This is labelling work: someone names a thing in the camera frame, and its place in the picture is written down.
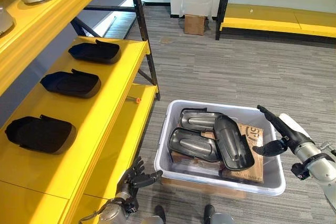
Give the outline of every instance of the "black shoe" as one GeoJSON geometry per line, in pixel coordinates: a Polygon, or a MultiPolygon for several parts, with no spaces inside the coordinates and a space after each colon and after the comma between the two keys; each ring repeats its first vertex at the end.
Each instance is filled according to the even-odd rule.
{"type": "Polygon", "coordinates": [[[204,208],[204,224],[210,224],[211,216],[215,213],[213,205],[206,205],[204,208]]]}
{"type": "Polygon", "coordinates": [[[166,224],[166,215],[164,214],[164,209],[161,205],[157,205],[154,208],[154,214],[163,220],[163,224],[166,224]]]}

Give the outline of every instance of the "gray plastic part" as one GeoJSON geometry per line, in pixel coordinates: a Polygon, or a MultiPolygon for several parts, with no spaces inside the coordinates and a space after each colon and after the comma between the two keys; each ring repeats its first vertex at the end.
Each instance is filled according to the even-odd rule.
{"type": "Polygon", "coordinates": [[[214,139],[201,136],[198,131],[176,128],[171,134],[169,149],[208,162],[219,161],[214,139]]]}
{"type": "Polygon", "coordinates": [[[246,136],[240,134],[235,121],[226,115],[221,115],[216,119],[214,129],[217,150],[220,152],[226,168],[245,170],[254,165],[254,158],[246,136]]]}
{"type": "Polygon", "coordinates": [[[217,117],[221,113],[207,112],[207,109],[183,109],[180,125],[183,128],[196,131],[213,131],[217,117]]]}

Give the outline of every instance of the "black metal frame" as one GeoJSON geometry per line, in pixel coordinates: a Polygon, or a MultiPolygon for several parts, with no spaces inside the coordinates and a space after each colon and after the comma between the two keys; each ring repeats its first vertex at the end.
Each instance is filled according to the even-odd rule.
{"type": "MultiPolygon", "coordinates": [[[[141,76],[143,76],[147,81],[149,81],[151,84],[157,86],[158,91],[156,93],[156,98],[160,100],[161,98],[160,90],[159,90],[159,85],[157,83],[156,71],[155,71],[155,66],[154,66],[154,61],[153,61],[153,56],[152,56],[151,45],[149,43],[145,17],[143,14],[142,2],[141,0],[133,0],[133,3],[134,3],[134,7],[88,5],[87,7],[84,8],[84,10],[101,10],[101,11],[109,11],[109,12],[117,11],[117,12],[135,12],[136,13],[138,24],[139,24],[139,29],[141,33],[141,38],[143,41],[148,42],[148,46],[150,50],[150,53],[146,55],[146,57],[147,57],[147,62],[148,62],[149,70],[151,73],[151,77],[149,77],[141,69],[138,70],[138,73],[141,76]]],[[[93,36],[100,37],[95,31],[93,31],[92,28],[90,28],[88,25],[86,25],[83,21],[81,21],[77,17],[75,17],[71,21],[71,24],[79,36],[86,36],[86,33],[84,31],[86,30],[88,33],[92,34],[93,36]]]]}
{"type": "Polygon", "coordinates": [[[224,20],[225,17],[225,12],[226,12],[226,7],[227,3],[229,0],[220,0],[219,1],[219,7],[218,7],[218,12],[217,12],[217,24],[216,24],[216,40],[219,40],[221,37],[221,23],[224,20]]]}

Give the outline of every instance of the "yellow shelf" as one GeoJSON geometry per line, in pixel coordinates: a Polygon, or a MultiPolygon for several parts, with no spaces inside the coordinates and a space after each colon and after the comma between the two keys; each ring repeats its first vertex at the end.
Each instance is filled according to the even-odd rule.
{"type": "Polygon", "coordinates": [[[26,5],[21,0],[0,0],[15,20],[0,36],[0,95],[32,60],[92,0],[49,0],[26,5]]]}
{"type": "MultiPolygon", "coordinates": [[[[73,45],[94,40],[78,37],[73,45]]],[[[75,60],[66,51],[48,71],[70,72],[74,68],[97,74],[102,83],[98,94],[90,99],[80,99],[47,92],[38,84],[0,131],[0,163],[6,164],[0,169],[0,180],[68,199],[62,223],[68,223],[71,219],[71,213],[79,202],[142,59],[149,53],[146,41],[100,40],[120,46],[122,56],[116,64],[75,60]],[[76,127],[76,140],[64,154],[28,151],[7,139],[4,130],[12,120],[24,116],[39,117],[41,114],[68,121],[76,127]]]]}
{"type": "Polygon", "coordinates": [[[336,38],[336,14],[280,7],[229,4],[223,27],[336,38]]]}
{"type": "Polygon", "coordinates": [[[93,170],[72,223],[78,223],[80,218],[93,213],[107,199],[115,196],[117,183],[124,171],[132,164],[137,152],[155,93],[156,86],[132,85],[129,96],[140,97],[141,102],[136,104],[132,101],[125,101],[93,170]]]}
{"type": "Polygon", "coordinates": [[[7,224],[57,223],[67,204],[66,199],[1,181],[0,195],[1,223],[7,224]]]}

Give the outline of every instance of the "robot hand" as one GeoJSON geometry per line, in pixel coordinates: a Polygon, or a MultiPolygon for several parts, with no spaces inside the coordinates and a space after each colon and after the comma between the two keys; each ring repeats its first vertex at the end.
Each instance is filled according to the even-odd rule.
{"type": "Polygon", "coordinates": [[[137,193],[139,188],[149,186],[162,176],[162,171],[145,174],[141,157],[137,157],[130,168],[128,168],[117,184],[115,198],[109,199],[98,211],[79,220],[90,220],[97,215],[99,224],[125,224],[129,214],[139,208],[137,193]]]}
{"type": "Polygon", "coordinates": [[[314,177],[322,187],[331,208],[336,212],[336,165],[327,153],[321,151],[328,148],[336,156],[336,150],[333,150],[329,143],[317,148],[308,133],[290,116],[281,114],[277,117],[260,105],[257,108],[282,135],[282,139],[271,141],[261,147],[254,146],[253,150],[262,156],[276,156],[290,148],[302,161],[293,164],[291,171],[300,180],[309,176],[314,177]]]}

